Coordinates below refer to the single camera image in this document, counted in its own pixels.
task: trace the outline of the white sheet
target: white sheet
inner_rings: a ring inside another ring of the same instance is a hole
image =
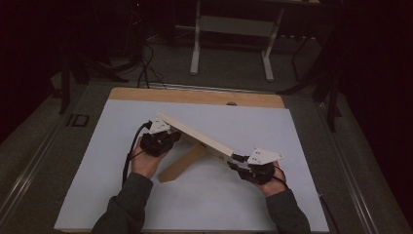
[[[283,154],[286,158],[279,163],[312,231],[328,231],[289,110],[133,100],[106,102],[55,229],[92,229],[109,198],[121,189],[122,169],[135,132],[157,112],[233,148],[237,154],[249,155],[255,147]],[[191,147],[183,140],[176,143],[157,174]],[[175,181],[160,184],[157,174],[146,206],[146,231],[276,228],[261,192],[208,155]]]

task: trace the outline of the wooden board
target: wooden board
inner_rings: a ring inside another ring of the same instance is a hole
[[[231,156],[234,153],[233,149],[221,144],[220,142],[217,142],[209,136],[205,136],[197,132],[196,130],[186,126],[185,124],[171,118],[166,114],[157,113],[157,116],[165,123],[171,125],[176,131],[183,133],[184,137],[187,140],[194,143],[201,143],[206,148],[206,151],[212,156],[216,157],[219,161],[223,163],[225,163],[226,161],[231,161]]]
[[[235,92],[114,88],[110,93],[109,99],[223,105],[234,102],[239,106],[284,108],[280,96]]]

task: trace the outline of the hand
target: hand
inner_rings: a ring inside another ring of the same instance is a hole
[[[285,175],[281,171],[279,163],[274,162],[273,163],[274,167],[276,167],[276,171],[274,172],[274,176],[281,179],[282,181],[286,182],[285,180]],[[286,190],[286,187],[278,180],[276,179],[271,179],[268,183],[262,184],[262,185],[257,185],[257,187],[264,193],[265,197],[270,197],[272,195],[284,192]]]
[[[133,153],[131,155],[132,157],[134,155],[137,155],[131,159],[131,171],[133,173],[141,174],[150,179],[158,169],[158,165],[159,163],[161,163],[161,160],[165,156],[167,156],[168,151],[163,153],[159,157],[151,156],[139,147],[140,140],[141,137],[137,140],[136,148],[133,150]]]

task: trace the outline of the desk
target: desk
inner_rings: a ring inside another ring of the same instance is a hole
[[[238,106],[222,105],[229,101]],[[153,117],[155,110],[162,110],[242,155],[250,152],[257,140],[258,147],[285,152],[287,157],[281,166],[289,178],[289,186],[296,192],[299,206],[312,229],[328,231],[289,111],[279,107],[283,107],[282,100],[273,95],[114,89],[55,228],[66,232],[92,228],[108,199],[120,190],[124,157],[138,125]],[[254,131],[260,135],[251,137]],[[173,161],[173,155],[181,155],[189,147],[189,143],[178,142],[159,171]],[[235,172],[211,157],[204,157],[193,166],[173,182],[160,184],[153,179],[155,186],[146,207],[144,231],[274,230],[275,225],[265,212],[263,196],[254,185],[239,179]]]
[[[197,1],[196,20],[195,20],[195,43],[191,61],[190,73],[198,74],[198,66],[200,60],[200,34],[201,31],[212,31],[222,33],[232,33],[250,36],[268,37],[267,47],[261,52],[261,58],[264,65],[264,71],[267,81],[274,81],[272,66],[270,63],[270,53],[273,49],[274,42],[277,38],[285,7],[290,5],[308,5],[315,7],[330,6],[329,4],[321,4],[319,0],[269,0],[261,1],[276,4],[278,11],[275,11],[274,21],[266,20],[251,20],[251,19],[232,19],[216,16],[206,16],[201,13],[201,0]]]

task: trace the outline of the wooden stick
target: wooden stick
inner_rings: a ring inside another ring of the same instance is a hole
[[[177,179],[191,164],[197,161],[207,152],[207,149],[200,143],[186,152],[182,157],[163,170],[158,179],[160,182],[168,182]]]

